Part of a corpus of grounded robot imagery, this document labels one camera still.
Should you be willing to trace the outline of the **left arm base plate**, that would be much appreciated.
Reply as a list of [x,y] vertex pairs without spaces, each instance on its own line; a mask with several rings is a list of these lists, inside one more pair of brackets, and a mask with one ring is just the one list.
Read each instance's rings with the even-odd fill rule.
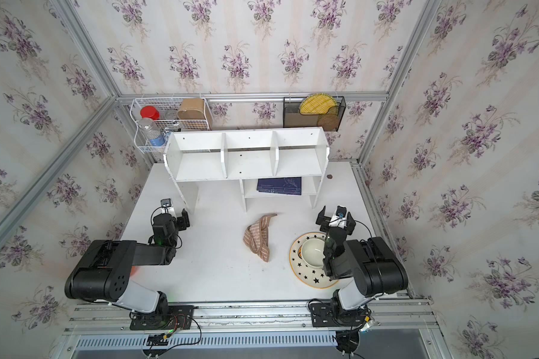
[[166,314],[130,314],[131,331],[188,330],[196,308],[192,305],[170,305]]

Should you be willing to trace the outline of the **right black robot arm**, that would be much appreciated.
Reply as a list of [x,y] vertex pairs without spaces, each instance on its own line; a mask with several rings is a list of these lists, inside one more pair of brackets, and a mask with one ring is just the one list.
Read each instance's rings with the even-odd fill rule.
[[316,224],[325,233],[325,276],[350,282],[335,290],[329,301],[308,306],[312,325],[315,328],[360,328],[371,318],[370,302],[408,287],[406,269],[383,238],[349,238],[359,222],[347,208],[338,206],[331,216],[322,209]]

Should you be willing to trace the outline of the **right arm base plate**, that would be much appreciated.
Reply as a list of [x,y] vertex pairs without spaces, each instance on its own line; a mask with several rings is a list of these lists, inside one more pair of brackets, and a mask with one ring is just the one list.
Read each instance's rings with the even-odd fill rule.
[[337,302],[312,299],[307,308],[313,328],[360,328],[371,319],[367,306],[346,311]]

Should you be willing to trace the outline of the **white wooden bookshelf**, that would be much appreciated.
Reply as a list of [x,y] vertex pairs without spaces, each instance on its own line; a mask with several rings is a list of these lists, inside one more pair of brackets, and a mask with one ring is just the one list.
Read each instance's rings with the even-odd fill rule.
[[320,127],[173,133],[163,152],[170,179],[189,212],[199,183],[234,181],[243,205],[261,197],[259,180],[299,177],[301,194],[317,199],[329,164],[330,146]]

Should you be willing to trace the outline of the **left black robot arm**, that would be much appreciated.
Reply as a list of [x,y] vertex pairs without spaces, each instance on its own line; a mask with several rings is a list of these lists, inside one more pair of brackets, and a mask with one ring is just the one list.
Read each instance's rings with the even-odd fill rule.
[[136,240],[95,240],[69,274],[64,286],[68,299],[106,302],[130,311],[130,330],[187,330],[191,327],[193,306],[176,309],[167,295],[151,290],[130,278],[132,269],[167,266],[181,249],[179,233],[190,227],[183,209],[173,216],[169,206],[151,219],[153,235],[146,243]]

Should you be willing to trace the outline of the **brown striped cloth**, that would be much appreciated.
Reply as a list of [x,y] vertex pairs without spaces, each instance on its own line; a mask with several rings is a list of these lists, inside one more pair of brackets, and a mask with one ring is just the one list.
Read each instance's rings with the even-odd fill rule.
[[243,243],[255,255],[265,263],[270,261],[269,226],[276,213],[262,215],[255,223],[245,230]]

